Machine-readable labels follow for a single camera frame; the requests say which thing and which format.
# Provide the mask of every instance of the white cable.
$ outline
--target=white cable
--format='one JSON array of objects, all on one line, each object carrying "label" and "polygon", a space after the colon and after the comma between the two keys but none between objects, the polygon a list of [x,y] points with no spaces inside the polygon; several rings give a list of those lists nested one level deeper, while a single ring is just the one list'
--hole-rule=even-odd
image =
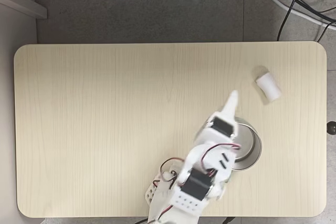
[{"label": "white cable", "polygon": [[[277,4],[278,6],[280,6],[282,9],[284,9],[286,11],[289,10],[289,7],[287,5],[285,5],[285,4],[283,4],[282,2],[280,2],[279,0],[272,0],[272,1],[275,4]],[[328,25],[327,23],[321,22],[321,21],[319,21],[319,20],[317,20],[317,19],[315,19],[313,17],[310,17],[307,14],[301,13],[301,12],[299,12],[297,10],[294,10],[294,9],[292,9],[290,13],[293,13],[294,15],[297,15],[297,16],[299,16],[301,18],[304,18],[304,19],[306,19],[306,20],[308,20],[310,22],[313,22],[313,23],[315,23],[317,25],[320,25],[320,26],[323,26],[323,27],[326,27]],[[329,26],[328,29],[336,31],[336,27],[334,27],[334,26]]]}]

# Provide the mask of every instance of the wall baseboard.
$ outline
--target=wall baseboard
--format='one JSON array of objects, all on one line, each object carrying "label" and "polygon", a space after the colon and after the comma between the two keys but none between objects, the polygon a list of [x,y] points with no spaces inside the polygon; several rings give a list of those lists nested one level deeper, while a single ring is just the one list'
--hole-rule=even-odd
[{"label": "wall baseboard", "polygon": [[6,5],[33,18],[46,19],[48,17],[47,9],[31,0],[0,0],[0,4]]}]

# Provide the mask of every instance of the silver bowl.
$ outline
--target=silver bowl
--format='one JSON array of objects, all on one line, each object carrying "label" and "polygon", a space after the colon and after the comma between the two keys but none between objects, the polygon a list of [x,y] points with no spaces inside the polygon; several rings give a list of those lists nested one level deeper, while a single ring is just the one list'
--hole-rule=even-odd
[{"label": "silver bowl", "polygon": [[252,167],[261,155],[261,139],[252,125],[242,118],[235,118],[238,124],[238,135],[234,143],[240,144],[237,151],[236,163],[232,170],[246,170]]}]

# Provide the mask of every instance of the red wire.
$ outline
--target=red wire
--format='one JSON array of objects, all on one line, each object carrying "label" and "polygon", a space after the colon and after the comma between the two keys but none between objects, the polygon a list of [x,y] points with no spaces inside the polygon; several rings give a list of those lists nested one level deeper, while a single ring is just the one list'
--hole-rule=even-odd
[{"label": "red wire", "polygon": [[160,166],[160,175],[161,175],[161,178],[163,181],[165,182],[169,182],[169,181],[172,181],[177,175],[173,176],[172,178],[170,178],[169,180],[166,180],[164,177],[163,177],[163,172],[162,172],[162,167],[164,166],[165,163],[167,163],[168,161],[170,160],[179,160],[179,161],[182,161],[184,162],[184,159],[183,158],[180,158],[180,157],[171,157],[171,158],[168,158],[165,162],[162,163],[162,165]]},{"label": "red wire", "polygon": [[172,207],[173,207],[173,205],[170,205],[170,206],[168,206],[166,209],[164,209],[164,210],[162,211],[162,213],[160,214],[158,220],[161,218],[161,216],[163,216],[166,212],[168,212]]},{"label": "red wire", "polygon": [[156,183],[160,182],[159,180],[154,180],[152,183],[155,187],[157,187],[158,185]]},{"label": "red wire", "polygon": [[211,151],[212,149],[218,147],[218,146],[222,146],[222,145],[230,145],[232,148],[238,150],[240,149],[240,145],[239,144],[234,144],[234,143],[223,143],[223,144],[216,144],[212,147],[210,147],[209,149],[206,150],[206,152],[203,154],[202,158],[201,158],[201,167],[202,169],[207,172],[206,168],[204,167],[204,163],[203,163],[203,159],[205,158],[206,154],[208,154],[209,151]]}]

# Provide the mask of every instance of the light wood surface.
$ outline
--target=light wood surface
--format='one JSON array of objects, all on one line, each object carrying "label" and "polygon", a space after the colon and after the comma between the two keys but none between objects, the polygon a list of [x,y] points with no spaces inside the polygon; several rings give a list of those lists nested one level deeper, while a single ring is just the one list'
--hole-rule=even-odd
[{"label": "light wood surface", "polygon": [[[29,45],[15,56],[17,201],[29,217],[146,216],[144,192],[239,91],[260,134],[205,216],[315,216],[326,203],[327,57],[315,42]],[[283,95],[265,104],[264,66]]]}]

